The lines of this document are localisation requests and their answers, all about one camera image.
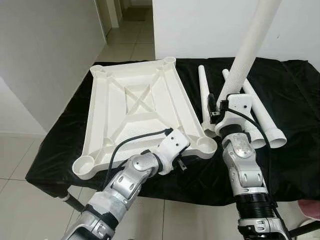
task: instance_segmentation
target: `white pipe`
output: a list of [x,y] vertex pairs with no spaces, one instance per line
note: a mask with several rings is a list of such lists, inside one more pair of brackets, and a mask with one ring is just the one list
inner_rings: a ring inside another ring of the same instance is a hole
[[242,41],[240,49],[231,66],[230,74],[221,90],[217,101],[218,107],[220,106],[221,100],[226,100],[227,95],[236,94],[242,88],[280,2],[281,0],[260,0],[258,2],[248,32]]
[[198,67],[199,71],[199,84],[200,84],[200,95],[201,95],[201,107],[202,107],[202,128],[204,133],[208,137],[215,137],[215,125],[210,123],[210,115],[208,111],[208,95],[209,95],[209,87],[205,72],[205,67],[200,65]]
[[[224,77],[224,80],[228,78],[228,74],[229,74],[228,69],[222,70],[222,75]],[[266,141],[264,137],[262,136],[260,131],[255,127],[255,125],[253,125],[251,122],[245,121],[243,128],[247,133],[250,134],[251,145],[253,146],[253,148],[259,149],[259,148],[262,148],[264,145],[266,145]]]
[[285,145],[287,143],[286,136],[277,128],[275,122],[270,117],[265,106],[247,79],[244,81],[243,90],[246,94],[252,96],[252,109],[267,139],[269,140],[271,148],[280,148]]

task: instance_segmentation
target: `white pipe fitting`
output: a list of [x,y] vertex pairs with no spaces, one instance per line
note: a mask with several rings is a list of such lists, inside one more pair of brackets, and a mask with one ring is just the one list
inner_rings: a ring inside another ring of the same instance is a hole
[[[228,74],[229,74],[229,71],[227,69],[222,70],[222,75],[225,81],[227,80]],[[262,136],[260,131],[256,128],[256,126],[253,125],[251,122],[245,121],[243,128],[247,133],[250,134],[251,145],[253,146],[253,148],[259,149],[259,148],[262,148],[264,145],[266,145],[266,141],[264,137]]]
[[205,72],[205,67],[200,65],[198,67],[199,71],[199,84],[200,84],[200,95],[201,95],[201,108],[202,108],[202,129],[205,135],[208,137],[215,137],[215,125],[210,123],[210,115],[208,111],[208,95],[209,87],[207,82],[207,76]]

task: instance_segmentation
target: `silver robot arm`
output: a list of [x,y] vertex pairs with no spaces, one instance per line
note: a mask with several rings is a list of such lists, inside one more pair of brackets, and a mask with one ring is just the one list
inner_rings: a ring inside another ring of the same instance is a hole
[[236,207],[238,230],[245,240],[289,240],[289,233],[272,202],[255,149],[244,133],[245,118],[252,105],[248,94],[230,94],[219,111],[209,109],[216,123],[215,133],[222,138],[223,160],[228,168]]
[[142,184],[154,176],[173,170],[173,160],[190,145],[179,130],[172,131],[154,152],[131,156],[103,191],[89,200],[76,223],[62,240],[110,240],[117,225],[138,196]]

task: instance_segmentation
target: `floor tile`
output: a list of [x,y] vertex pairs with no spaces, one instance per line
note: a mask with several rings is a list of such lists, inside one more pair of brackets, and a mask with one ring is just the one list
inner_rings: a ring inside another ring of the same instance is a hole
[[0,179],[0,193],[1,193],[2,189],[4,188],[4,186],[6,185],[7,181],[8,181],[7,179]]
[[72,210],[26,181],[9,180],[0,194],[0,238],[61,239]]
[[[79,196],[78,196],[78,200],[85,206],[88,203],[88,201],[91,199],[91,197],[95,194],[95,192],[96,192],[95,189],[83,187],[81,189]],[[77,221],[79,216],[80,216],[80,212],[78,212],[76,210],[74,210],[72,212],[72,216],[70,218],[70,221],[67,225],[66,230],[69,229]]]
[[150,8],[150,10],[147,12],[145,16],[145,22],[153,23],[153,21],[154,21],[153,10],[152,8]]
[[134,44],[109,44],[105,45],[97,62],[124,62],[130,61]]
[[0,178],[11,176],[33,142],[29,137],[0,136]]
[[134,46],[131,60],[155,60],[155,45],[150,43],[136,44]]
[[115,230],[112,240],[161,240],[164,200],[137,197]]
[[298,201],[278,202],[278,212],[288,230],[297,228],[307,218],[302,214]]
[[81,193],[82,187],[81,186],[70,186],[68,188],[68,192],[74,196],[76,199],[79,198],[79,195]]
[[123,21],[107,35],[108,44],[134,44],[141,29],[141,21]]
[[165,201],[164,240],[242,240],[235,204],[204,206]]
[[31,147],[28,149],[27,153],[23,156],[22,160],[20,161],[19,165],[14,170],[10,179],[17,179],[17,180],[25,180],[26,174],[33,163],[38,150],[39,146],[42,143],[43,139],[36,139],[32,143]]
[[141,27],[141,31],[139,32],[137,44],[154,44],[155,37],[154,37],[154,26],[151,23],[144,23]]

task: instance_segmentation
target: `black tablecloth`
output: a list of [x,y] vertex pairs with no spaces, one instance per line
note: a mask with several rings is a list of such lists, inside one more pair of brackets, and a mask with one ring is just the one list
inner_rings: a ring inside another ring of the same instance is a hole
[[[222,70],[229,69],[233,60],[177,59],[177,72],[200,122],[198,65],[204,65],[209,90],[218,97],[224,84]],[[271,151],[270,182],[274,199],[320,200],[320,74],[307,61],[257,58],[247,78],[287,137],[285,146]],[[92,179],[81,180],[72,172],[73,162],[82,153],[92,83],[89,72],[42,142],[26,175],[29,183],[53,197],[64,197],[70,185],[98,189],[106,176],[106,171],[101,171]],[[257,150],[257,162],[265,176],[267,155],[265,147]],[[212,159],[189,156],[184,160],[185,172],[176,169],[168,175],[150,178],[140,196],[212,206],[234,202],[221,146]]]

